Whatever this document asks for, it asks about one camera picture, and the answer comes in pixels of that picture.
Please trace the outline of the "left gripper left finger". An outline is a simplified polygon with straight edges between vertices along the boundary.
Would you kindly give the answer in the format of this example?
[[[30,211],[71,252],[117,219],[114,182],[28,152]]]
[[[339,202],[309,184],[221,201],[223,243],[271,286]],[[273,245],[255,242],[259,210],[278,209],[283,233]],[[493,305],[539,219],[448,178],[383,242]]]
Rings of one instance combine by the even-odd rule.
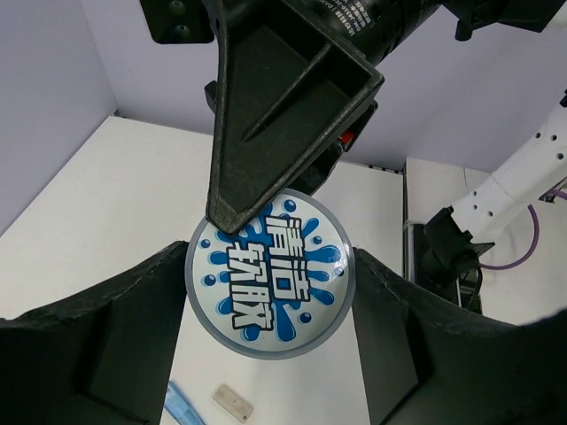
[[[4,424],[157,424],[186,300],[188,245],[1,323]]]

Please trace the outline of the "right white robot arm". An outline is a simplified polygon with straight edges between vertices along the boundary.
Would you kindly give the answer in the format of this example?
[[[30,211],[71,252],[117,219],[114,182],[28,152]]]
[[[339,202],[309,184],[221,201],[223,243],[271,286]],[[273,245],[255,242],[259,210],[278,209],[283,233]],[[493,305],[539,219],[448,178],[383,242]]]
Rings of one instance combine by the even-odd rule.
[[[206,217],[234,235],[284,189],[310,195],[377,110],[377,66],[436,1],[144,1],[154,42],[217,43]],[[423,229],[417,280],[441,290],[478,269],[525,207],[566,176],[566,105]]]

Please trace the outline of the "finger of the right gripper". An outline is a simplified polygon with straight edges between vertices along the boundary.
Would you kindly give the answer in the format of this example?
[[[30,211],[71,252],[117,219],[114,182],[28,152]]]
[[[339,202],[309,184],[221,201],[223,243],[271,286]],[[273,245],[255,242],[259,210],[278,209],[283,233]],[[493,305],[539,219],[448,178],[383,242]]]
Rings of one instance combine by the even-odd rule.
[[[209,1],[219,45],[206,216],[233,235],[371,106],[383,76],[301,1]]]

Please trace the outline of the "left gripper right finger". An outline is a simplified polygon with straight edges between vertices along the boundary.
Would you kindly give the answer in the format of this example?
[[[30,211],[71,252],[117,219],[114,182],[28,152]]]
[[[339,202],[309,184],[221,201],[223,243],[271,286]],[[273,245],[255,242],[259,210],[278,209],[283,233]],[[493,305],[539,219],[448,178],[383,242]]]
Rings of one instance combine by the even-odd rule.
[[[353,320],[374,424],[563,424],[566,314],[522,326],[354,253]]]

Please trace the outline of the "blue translucent cap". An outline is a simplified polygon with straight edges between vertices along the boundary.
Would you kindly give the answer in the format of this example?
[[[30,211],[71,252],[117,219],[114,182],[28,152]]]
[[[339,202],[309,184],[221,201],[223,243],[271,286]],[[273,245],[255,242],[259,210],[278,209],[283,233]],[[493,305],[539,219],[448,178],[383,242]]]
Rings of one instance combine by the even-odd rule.
[[[205,425],[196,408],[174,382],[167,383],[164,407],[179,425]]]

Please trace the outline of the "grey eraser block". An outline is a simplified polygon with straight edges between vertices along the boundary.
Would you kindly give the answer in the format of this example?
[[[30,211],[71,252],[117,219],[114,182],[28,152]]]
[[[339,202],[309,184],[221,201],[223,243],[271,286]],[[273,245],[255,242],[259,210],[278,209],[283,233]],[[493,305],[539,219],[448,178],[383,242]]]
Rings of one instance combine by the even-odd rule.
[[[226,384],[220,385],[212,398],[240,423],[246,423],[253,413],[253,406]]]

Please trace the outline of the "blue jar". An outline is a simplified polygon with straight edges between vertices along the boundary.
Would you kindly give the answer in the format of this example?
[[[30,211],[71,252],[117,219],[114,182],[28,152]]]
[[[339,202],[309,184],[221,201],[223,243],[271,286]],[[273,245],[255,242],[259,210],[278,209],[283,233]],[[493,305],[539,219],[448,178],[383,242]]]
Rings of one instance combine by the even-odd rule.
[[[323,204],[287,189],[233,236],[202,220],[185,260],[190,306],[220,344],[290,359],[329,339],[353,302],[353,246]]]

